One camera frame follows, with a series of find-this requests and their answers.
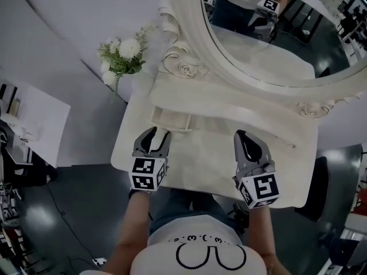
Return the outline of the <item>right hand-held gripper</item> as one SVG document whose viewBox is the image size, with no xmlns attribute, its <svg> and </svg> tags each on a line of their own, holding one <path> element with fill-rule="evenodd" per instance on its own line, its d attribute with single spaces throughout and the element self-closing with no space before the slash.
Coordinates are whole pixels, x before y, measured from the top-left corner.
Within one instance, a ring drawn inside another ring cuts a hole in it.
<svg viewBox="0 0 367 275">
<path fill-rule="evenodd" d="M 271 154 L 265 141 L 239 129 L 235 132 L 234 147 L 237 168 L 243 169 L 237 170 L 233 180 L 247 207 L 256 209 L 273 204 L 280 197 L 280 192 L 275 163 L 270 161 Z M 246 168 L 247 164 L 259 166 L 250 170 Z"/>
</svg>

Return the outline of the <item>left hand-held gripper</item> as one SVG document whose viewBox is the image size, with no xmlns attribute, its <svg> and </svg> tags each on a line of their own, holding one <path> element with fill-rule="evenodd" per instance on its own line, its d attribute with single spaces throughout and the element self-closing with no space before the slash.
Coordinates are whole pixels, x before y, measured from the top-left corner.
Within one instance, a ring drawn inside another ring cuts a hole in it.
<svg viewBox="0 0 367 275">
<path fill-rule="evenodd" d="M 157 191 L 167 175 L 171 132 L 165 133 L 159 154 L 152 155 L 149 154 L 150 146 L 156 132 L 157 127 L 151 127 L 134 141 L 130 168 L 130 183 L 134 190 Z"/>
</svg>

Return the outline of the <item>small white drawer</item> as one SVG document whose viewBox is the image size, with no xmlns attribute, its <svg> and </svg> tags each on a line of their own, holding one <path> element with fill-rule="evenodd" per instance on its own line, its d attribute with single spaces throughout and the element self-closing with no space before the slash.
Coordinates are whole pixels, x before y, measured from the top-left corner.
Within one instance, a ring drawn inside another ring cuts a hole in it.
<svg viewBox="0 0 367 275">
<path fill-rule="evenodd" d="M 187 133 L 190 128 L 191 115 L 182 112 L 174 112 L 163 109 L 158 106 L 153 108 L 151 114 L 151 123 L 153 126 L 165 129 L 167 131 L 175 131 L 179 133 Z"/>
</svg>

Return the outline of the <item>white vanity table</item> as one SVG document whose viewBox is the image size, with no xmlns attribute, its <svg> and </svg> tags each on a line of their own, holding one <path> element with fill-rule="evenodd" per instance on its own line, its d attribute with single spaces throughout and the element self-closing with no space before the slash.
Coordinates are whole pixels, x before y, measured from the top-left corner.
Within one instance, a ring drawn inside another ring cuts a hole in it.
<svg viewBox="0 0 367 275">
<path fill-rule="evenodd" d="M 134 141 L 153 126 L 155 106 L 191 115 L 191 131 L 173 131 L 164 186 L 241 199 L 232 178 L 236 171 L 233 137 L 242 129 L 265 141 L 270 149 L 280 192 L 273 207 L 302 207 L 306 203 L 318 120 L 242 92 L 212 73 L 182 78 L 159 72 L 146 98 L 133 94 L 128 102 L 111 156 L 111 164 L 118 170 L 130 170 Z M 278 144 L 272 134 L 292 135 L 298 141 L 297 148 Z"/>
</svg>

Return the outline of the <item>person's left forearm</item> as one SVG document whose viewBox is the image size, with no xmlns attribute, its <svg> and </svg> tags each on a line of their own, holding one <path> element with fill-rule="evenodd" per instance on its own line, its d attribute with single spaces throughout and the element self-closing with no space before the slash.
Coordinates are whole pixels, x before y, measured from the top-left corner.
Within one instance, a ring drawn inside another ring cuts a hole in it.
<svg viewBox="0 0 367 275">
<path fill-rule="evenodd" d="M 135 257 L 147 247 L 150 194 L 132 194 L 123 217 L 120 237 L 102 270 L 111 275 L 129 275 Z"/>
</svg>

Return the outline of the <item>person's right forearm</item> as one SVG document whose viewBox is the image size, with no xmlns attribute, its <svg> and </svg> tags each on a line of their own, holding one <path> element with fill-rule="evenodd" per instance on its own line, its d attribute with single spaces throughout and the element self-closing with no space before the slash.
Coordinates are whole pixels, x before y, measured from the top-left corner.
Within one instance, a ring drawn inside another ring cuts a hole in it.
<svg viewBox="0 0 367 275">
<path fill-rule="evenodd" d="M 248 246 L 263 259 L 271 275 L 289 275 L 276 255 L 269 207 L 249 211 Z"/>
</svg>

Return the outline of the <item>blue jeans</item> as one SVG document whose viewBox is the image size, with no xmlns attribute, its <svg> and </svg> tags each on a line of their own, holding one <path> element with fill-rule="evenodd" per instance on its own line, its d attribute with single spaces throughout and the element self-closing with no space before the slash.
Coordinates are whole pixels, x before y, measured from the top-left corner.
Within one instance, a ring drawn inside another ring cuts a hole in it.
<svg viewBox="0 0 367 275">
<path fill-rule="evenodd" d="M 154 215 L 150 235 L 175 219 L 200 215 L 211 216 L 233 229 L 236 228 L 212 194 L 171 188 L 166 204 Z"/>
</svg>

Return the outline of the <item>white flower bouquet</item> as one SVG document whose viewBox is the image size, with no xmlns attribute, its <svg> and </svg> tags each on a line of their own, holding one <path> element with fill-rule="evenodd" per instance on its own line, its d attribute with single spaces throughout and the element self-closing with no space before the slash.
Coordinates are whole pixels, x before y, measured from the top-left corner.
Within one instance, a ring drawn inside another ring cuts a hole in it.
<svg viewBox="0 0 367 275">
<path fill-rule="evenodd" d="M 115 37 L 101 43 L 97 49 L 101 80 L 114 94 L 118 94 L 119 82 L 124 76 L 139 73 L 146 63 L 143 55 L 147 49 L 148 32 L 142 27 L 133 37 Z"/>
</svg>

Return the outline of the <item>white side cabinet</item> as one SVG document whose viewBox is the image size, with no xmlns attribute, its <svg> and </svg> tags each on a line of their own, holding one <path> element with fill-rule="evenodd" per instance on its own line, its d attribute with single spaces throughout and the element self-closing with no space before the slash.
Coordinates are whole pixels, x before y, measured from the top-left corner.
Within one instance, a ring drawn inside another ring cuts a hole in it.
<svg viewBox="0 0 367 275">
<path fill-rule="evenodd" d="M 26 83 L 0 78 L 0 121 L 13 132 L 15 145 L 29 161 L 34 152 L 57 167 L 70 106 Z"/>
</svg>

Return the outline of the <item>white printed T-shirt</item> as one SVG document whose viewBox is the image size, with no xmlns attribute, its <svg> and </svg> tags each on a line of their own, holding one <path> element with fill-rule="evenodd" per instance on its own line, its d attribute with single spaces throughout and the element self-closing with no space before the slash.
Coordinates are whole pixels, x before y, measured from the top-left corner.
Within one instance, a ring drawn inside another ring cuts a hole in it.
<svg viewBox="0 0 367 275">
<path fill-rule="evenodd" d="M 209 215 L 175 219 L 152 233 L 130 275 L 267 275 L 263 259 Z"/>
</svg>

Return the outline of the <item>white ornate oval mirror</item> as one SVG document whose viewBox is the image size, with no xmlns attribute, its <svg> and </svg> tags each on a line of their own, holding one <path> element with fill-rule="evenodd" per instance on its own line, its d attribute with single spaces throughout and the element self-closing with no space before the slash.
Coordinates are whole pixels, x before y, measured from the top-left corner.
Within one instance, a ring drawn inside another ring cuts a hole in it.
<svg viewBox="0 0 367 275">
<path fill-rule="evenodd" d="M 248 38 L 235 45 L 236 34 L 209 23 L 203 0 L 161 0 L 163 29 L 174 34 L 165 68 L 182 78 L 210 71 L 242 92 L 281 103 L 308 118 L 327 115 L 338 102 L 367 92 L 367 58 L 339 72 L 312 78 L 312 69 L 296 55 Z"/>
</svg>

